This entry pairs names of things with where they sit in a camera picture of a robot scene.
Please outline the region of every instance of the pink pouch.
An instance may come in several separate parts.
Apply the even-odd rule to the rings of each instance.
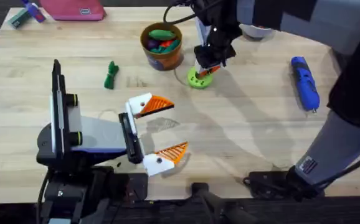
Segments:
[[[105,16],[99,0],[40,0],[40,3],[59,21],[99,21]]]

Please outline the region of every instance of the wooden table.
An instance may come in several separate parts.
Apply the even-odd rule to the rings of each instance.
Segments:
[[[7,18],[18,8],[11,9]],[[82,115],[117,121],[125,101],[152,92],[175,102],[173,110],[137,120],[149,151],[183,141],[180,166],[149,179],[149,199],[186,198],[192,182],[207,182],[221,197],[250,197],[240,180],[253,170],[286,170],[308,149],[328,112],[337,65],[327,46],[276,32],[261,42],[233,42],[237,56],[205,90],[186,84],[198,43],[194,21],[179,24],[185,59],[175,71],[148,65],[140,47],[144,27],[162,20],[163,7],[112,7],[101,22],[30,21],[21,30],[0,30],[0,202],[35,202],[46,168],[36,163],[36,138],[50,121],[53,59],[62,64],[67,89],[79,95]],[[177,8],[169,18],[184,17]],[[304,56],[313,72],[321,107],[305,113],[295,96],[289,61]],[[114,90],[103,87],[108,64],[120,66]],[[142,172],[121,157],[106,164]],[[335,182],[328,195],[360,195],[360,169]]]

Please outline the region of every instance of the blue drill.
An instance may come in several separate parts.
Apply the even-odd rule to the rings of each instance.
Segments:
[[[315,80],[311,75],[309,66],[303,57],[293,57],[291,65],[300,101],[305,110],[312,111],[315,114],[320,106],[320,96],[317,93]]]

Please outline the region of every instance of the black cable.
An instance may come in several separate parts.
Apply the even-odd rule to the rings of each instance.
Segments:
[[[175,2],[173,2],[172,4],[170,4],[170,5],[166,8],[165,13],[163,14],[163,22],[166,22],[166,23],[175,25],[175,24],[178,24],[178,23],[180,23],[180,22],[187,21],[187,20],[192,19],[192,18],[195,18],[195,17],[197,17],[197,16],[201,16],[202,14],[206,13],[206,11],[207,11],[208,9],[211,9],[211,8],[219,5],[219,3],[221,3],[222,1],[224,1],[224,0],[217,0],[217,1],[213,2],[212,4],[206,6],[204,9],[202,9],[202,10],[199,11],[199,12],[195,12],[194,14],[191,14],[190,16],[186,16],[186,17],[184,17],[184,18],[182,18],[182,19],[178,19],[178,20],[175,20],[175,21],[168,22],[168,21],[166,20],[166,16],[168,15],[168,12],[169,12],[169,10],[170,10],[172,7],[178,6],[178,5],[182,4],[182,3],[191,2],[191,1],[175,1]]]
[[[47,181],[50,179],[52,170],[51,169],[47,169],[47,172],[45,173],[44,179],[43,179],[43,183],[42,186],[40,187],[39,190],[39,196],[37,198],[37,203],[36,203],[36,224],[40,224],[40,211],[42,209],[42,198],[43,198],[43,193],[44,193],[44,189],[45,186],[47,185]]]

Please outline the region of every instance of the green toy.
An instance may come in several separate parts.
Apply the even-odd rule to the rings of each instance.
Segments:
[[[172,50],[174,50],[178,45],[180,44],[180,40],[175,40],[173,41],[173,43],[171,45],[169,45],[169,47],[167,47],[166,49],[164,49],[162,51],[162,54],[166,54],[166,53],[169,53],[171,52]]]
[[[166,50],[166,47],[159,46],[157,49],[151,49],[151,52],[154,52],[156,54],[163,54],[163,52]]]
[[[152,30],[148,35],[155,40],[171,40],[176,37],[176,35],[168,30]]]
[[[212,74],[206,74],[201,79],[197,78],[196,75],[197,75],[197,70],[194,67],[192,67],[187,74],[188,84],[190,84],[191,87],[197,89],[204,89],[213,82]]]
[[[119,66],[115,65],[113,61],[111,61],[110,65],[108,66],[108,74],[104,82],[104,87],[110,90],[113,90],[115,75],[119,71]]]

